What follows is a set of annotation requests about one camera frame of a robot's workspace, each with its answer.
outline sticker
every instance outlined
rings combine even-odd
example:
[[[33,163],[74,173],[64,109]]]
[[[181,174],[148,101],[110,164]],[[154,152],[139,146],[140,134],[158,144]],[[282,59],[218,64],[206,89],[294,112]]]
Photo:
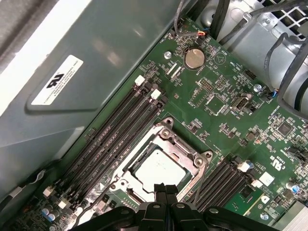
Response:
[[[273,181],[274,177],[272,177],[268,172],[264,172],[263,175],[259,178],[259,180],[265,184],[266,186],[269,186]]]
[[[268,196],[262,196],[261,201],[266,204],[268,201],[270,201],[270,198]]]
[[[73,55],[69,55],[31,104],[52,104],[52,102],[55,100],[55,98],[57,98],[68,81],[74,76],[82,64],[82,60],[76,58]]]

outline wire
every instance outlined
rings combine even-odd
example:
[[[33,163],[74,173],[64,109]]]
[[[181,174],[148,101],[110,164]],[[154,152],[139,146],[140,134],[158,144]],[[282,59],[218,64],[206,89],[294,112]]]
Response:
[[[184,37],[184,36],[198,36],[198,35],[205,35],[204,31],[195,31],[195,32],[186,32],[186,33],[181,33],[179,31],[179,18],[180,18],[180,13],[182,11],[183,5],[184,5],[185,0],[180,0],[179,6],[177,8],[177,12],[174,17],[174,31],[177,36]]]
[[[275,4],[267,7],[263,7],[259,10],[252,11],[250,15],[252,17],[259,16],[260,14],[263,13],[270,13],[270,12],[275,12],[275,11],[281,11],[281,10],[288,10],[293,7],[298,7],[298,6],[306,6],[308,5],[308,0],[295,0],[293,2],[284,2],[280,4]],[[233,28],[233,30],[227,34],[219,43],[221,45],[226,44],[231,38],[233,38],[244,26],[247,24],[247,21],[245,19],[242,19],[236,26]]]
[[[270,80],[270,59],[271,59],[271,56],[274,52],[274,50],[279,47],[282,42],[283,42],[283,39],[285,37],[288,37],[288,34],[287,33],[282,33],[279,38],[277,39],[277,41],[274,43],[274,45],[270,48],[269,52],[266,54],[265,56],[265,60],[264,60],[264,71],[265,71],[265,77],[267,79],[267,86],[268,88],[270,89],[270,91],[274,91],[274,87],[272,86],[271,84],[271,80]]]
[[[308,89],[308,78],[303,82],[303,84],[298,89],[298,92],[296,94],[295,102],[294,102],[294,109],[301,111],[301,105],[304,98],[304,94]]]
[[[213,39],[217,39],[220,33],[220,30],[228,12],[229,4],[230,0],[219,0],[218,2],[218,6],[210,27],[211,36]]]
[[[272,86],[271,84],[271,80],[270,80],[270,59],[271,59],[271,56],[274,52],[274,50],[276,48],[278,48],[283,40],[286,39],[288,40],[290,43],[293,43],[293,44],[303,44],[302,41],[298,41],[298,40],[295,40],[293,37],[289,37],[287,33],[282,33],[279,38],[277,39],[277,41],[274,43],[274,45],[270,48],[269,52],[266,54],[265,56],[265,60],[264,60],[264,71],[265,71],[265,77],[266,77],[266,80],[267,80],[267,86],[268,88],[270,89],[270,91],[275,91],[275,88]]]
[[[279,87],[279,93],[277,96],[277,102],[280,105],[281,108],[285,109],[289,113],[308,121],[308,116],[295,110],[293,107],[291,107],[284,99],[283,96],[286,93],[286,90],[290,86],[292,80],[294,79],[295,75],[299,71],[300,67],[304,63],[306,57],[308,56],[308,38],[306,38],[303,42],[303,45],[300,47],[297,55],[291,62],[289,68],[287,69],[286,73],[284,74],[284,77],[280,83]]]
[[[80,222],[80,218],[86,213],[88,212],[89,210],[91,210],[96,204],[98,204],[102,198],[105,196],[105,194],[108,192],[108,190],[110,189],[110,187],[116,183],[116,180],[115,181],[112,181],[106,188],[105,190],[95,199],[95,201],[89,206],[87,207],[86,209],[84,209],[80,214],[79,216],[76,218],[76,221],[75,221],[75,224],[73,225],[72,228],[76,227],[79,222]]]

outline green circuit board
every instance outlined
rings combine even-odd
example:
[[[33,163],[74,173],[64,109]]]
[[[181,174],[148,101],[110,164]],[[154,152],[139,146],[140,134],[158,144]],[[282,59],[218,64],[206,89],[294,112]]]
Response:
[[[194,31],[198,27],[187,19],[181,29]],[[185,52],[191,47],[198,47],[205,54],[205,63],[198,70],[189,70],[184,64]],[[164,57],[167,51],[172,53],[170,59]],[[85,137],[90,137],[93,129],[99,129],[104,124],[138,76],[157,84],[168,98],[162,112],[140,137],[152,124],[172,117],[175,121],[173,130],[189,145],[199,152],[213,151],[208,174],[228,155],[237,155],[254,164],[256,179],[263,183],[262,186],[254,188],[246,196],[242,191],[237,193],[225,205],[227,209],[271,226],[294,201],[306,202],[308,168],[288,149],[294,147],[307,151],[307,124],[281,109],[275,98],[266,98],[265,84],[210,36],[197,44],[196,37],[172,38],[167,33],[69,150],[62,167],[86,145]],[[262,87],[259,92],[254,90],[256,84]],[[243,110],[232,109],[234,102],[243,94],[252,95],[250,106]],[[104,185],[111,175],[112,170],[102,178],[101,184]],[[298,183],[299,193],[290,193],[286,189],[286,183],[291,180]],[[109,192],[108,195],[117,206],[138,208],[122,191]],[[269,219],[261,219],[262,213],[267,213]]]

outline screw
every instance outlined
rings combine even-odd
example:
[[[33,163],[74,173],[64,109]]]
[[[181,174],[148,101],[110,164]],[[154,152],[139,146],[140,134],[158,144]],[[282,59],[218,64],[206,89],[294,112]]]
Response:
[[[178,207],[178,208],[184,208],[185,205],[184,205],[184,204],[177,204],[177,207]]]
[[[269,19],[269,18],[266,18],[266,19],[264,20],[264,22],[265,22],[266,24],[270,24],[270,19]]]
[[[121,212],[121,214],[128,214],[129,213],[129,211],[128,210],[123,210],[122,212]]]
[[[172,53],[171,53],[171,52],[166,51],[166,52],[164,53],[164,58],[165,58],[165,59],[171,59],[171,57],[172,57]]]
[[[197,158],[195,161],[196,166],[201,166],[203,164],[203,159]]]
[[[218,210],[215,208],[210,208],[210,213],[217,214]]]
[[[262,86],[260,84],[255,84],[254,85],[254,91],[255,92],[260,92],[262,90]]]
[[[261,213],[260,217],[261,217],[262,220],[268,220],[270,218],[267,213]]]
[[[169,135],[170,135],[170,132],[169,132],[168,130],[164,130],[164,131],[162,132],[162,137],[163,137],[163,138],[168,138]]]

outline chip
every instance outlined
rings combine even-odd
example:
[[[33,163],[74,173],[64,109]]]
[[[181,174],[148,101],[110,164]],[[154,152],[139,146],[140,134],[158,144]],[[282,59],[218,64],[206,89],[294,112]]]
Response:
[[[235,136],[235,133],[234,133],[233,131],[230,132],[230,133],[228,134],[228,137],[231,138],[231,139],[232,139],[234,136]]]
[[[248,185],[246,185],[245,188],[241,191],[241,195],[244,198],[247,198],[251,193],[253,192],[252,188],[250,188]]]
[[[293,193],[290,191],[290,190],[285,190],[283,193],[282,193],[283,197],[286,198],[287,200],[291,200],[294,195]]]
[[[247,138],[249,141],[252,141],[255,137],[256,137],[256,135],[255,135],[253,132],[249,132],[249,133],[246,135],[246,138]]]
[[[282,200],[282,198],[278,195],[274,198],[274,202],[279,203]]]
[[[278,131],[283,135],[287,136],[289,132],[291,131],[292,127],[287,124],[286,122],[283,122],[280,127],[278,128]]]
[[[192,131],[192,133],[196,133],[198,131],[198,128],[196,126],[193,126],[191,131]]]

